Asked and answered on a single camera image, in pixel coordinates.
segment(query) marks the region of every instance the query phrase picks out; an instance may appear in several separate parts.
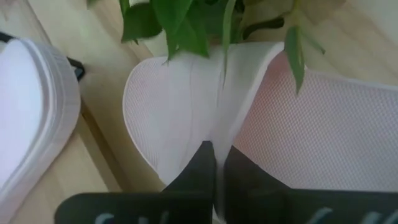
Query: slipper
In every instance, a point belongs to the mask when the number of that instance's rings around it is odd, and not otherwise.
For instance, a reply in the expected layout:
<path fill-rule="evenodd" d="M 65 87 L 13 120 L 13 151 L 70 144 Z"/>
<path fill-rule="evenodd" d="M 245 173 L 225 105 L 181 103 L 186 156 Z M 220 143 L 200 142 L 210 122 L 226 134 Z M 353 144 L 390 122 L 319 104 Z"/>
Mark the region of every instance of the slipper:
<path fill-rule="evenodd" d="M 31 40 L 0 54 L 0 223 L 8 223 L 70 137 L 80 94 L 68 60 Z"/>

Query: black object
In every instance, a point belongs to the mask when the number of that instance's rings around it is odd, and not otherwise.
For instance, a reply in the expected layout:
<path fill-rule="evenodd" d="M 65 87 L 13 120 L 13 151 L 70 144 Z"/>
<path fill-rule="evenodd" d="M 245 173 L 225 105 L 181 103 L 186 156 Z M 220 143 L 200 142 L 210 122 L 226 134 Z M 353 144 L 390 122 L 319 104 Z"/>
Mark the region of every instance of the black object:
<path fill-rule="evenodd" d="M 215 201 L 215 170 L 213 146 L 203 142 L 163 192 L 73 196 L 59 206 L 55 224 L 209 224 Z M 291 189 L 235 147 L 224 166 L 224 185 L 228 224 L 398 223 L 398 194 Z"/>
<path fill-rule="evenodd" d="M 163 192 L 76 195 L 58 207 L 55 223 L 211 224 L 215 166 L 212 143 L 203 142 L 188 166 Z"/>
<path fill-rule="evenodd" d="M 232 147 L 226 164 L 226 215 L 231 223 L 398 223 L 398 194 L 291 189 Z"/>
<path fill-rule="evenodd" d="M 0 32 L 0 41 L 1 42 L 7 43 L 7 42 L 9 42 L 12 39 L 15 39 L 15 37 L 13 37 L 13 36 L 11 36 L 9 34 L 5 34 L 3 32 Z M 75 59 L 71 59 L 71 58 L 68 58 L 68 61 L 69 61 L 70 65 L 75 67 L 76 78 L 77 78 L 77 80 L 80 81 L 81 78 L 83 78 L 83 76 L 86 73 L 86 70 L 85 70 L 83 64 L 81 62 L 79 62 L 79 61 L 77 61 Z"/>

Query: wooden floor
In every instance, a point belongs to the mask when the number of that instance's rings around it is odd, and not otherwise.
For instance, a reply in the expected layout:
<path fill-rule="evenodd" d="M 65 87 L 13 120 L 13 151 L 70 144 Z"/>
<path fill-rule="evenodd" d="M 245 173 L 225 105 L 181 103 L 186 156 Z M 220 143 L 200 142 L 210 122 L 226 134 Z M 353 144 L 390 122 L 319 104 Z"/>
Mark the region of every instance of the wooden floor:
<path fill-rule="evenodd" d="M 398 1 L 303 0 L 301 23 L 326 49 L 305 44 L 309 68 L 346 77 L 398 85 Z M 272 18 L 288 2 L 265 0 L 248 10 L 248 21 Z M 50 43 L 88 68 L 81 94 L 132 190 L 158 190 L 159 180 L 135 150 L 121 112 L 126 79 L 140 60 L 165 53 L 161 38 L 148 48 L 120 44 L 122 19 L 117 0 L 102 0 L 88 10 L 85 0 L 18 0 L 0 12 L 0 30 Z M 259 31 L 250 41 L 283 40 L 283 30 Z"/>

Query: white slipper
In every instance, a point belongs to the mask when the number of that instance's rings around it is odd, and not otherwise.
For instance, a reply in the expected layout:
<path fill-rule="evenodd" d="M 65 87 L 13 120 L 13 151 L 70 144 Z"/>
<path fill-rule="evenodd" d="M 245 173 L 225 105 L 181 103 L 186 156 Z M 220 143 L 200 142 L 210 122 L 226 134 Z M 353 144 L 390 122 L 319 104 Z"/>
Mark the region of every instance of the white slipper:
<path fill-rule="evenodd" d="M 234 146 L 295 189 L 398 191 L 398 87 L 269 65 Z"/>
<path fill-rule="evenodd" d="M 8 223 L 70 137 L 80 111 L 68 60 L 12 40 L 0 55 L 0 223 Z"/>
<path fill-rule="evenodd" d="M 397 191 L 397 87 L 307 70 L 296 95 L 282 48 L 233 45 L 223 89 L 221 49 L 140 63 L 123 112 L 142 156 L 169 184 L 202 141 L 222 163 L 240 130 L 234 145 L 293 188 Z"/>
<path fill-rule="evenodd" d="M 131 72 L 123 113 L 134 144 L 168 185 L 202 141 L 211 140 L 223 161 L 244 121 L 268 64 L 283 43 L 232 45 L 224 83 L 223 52 L 151 58 Z"/>

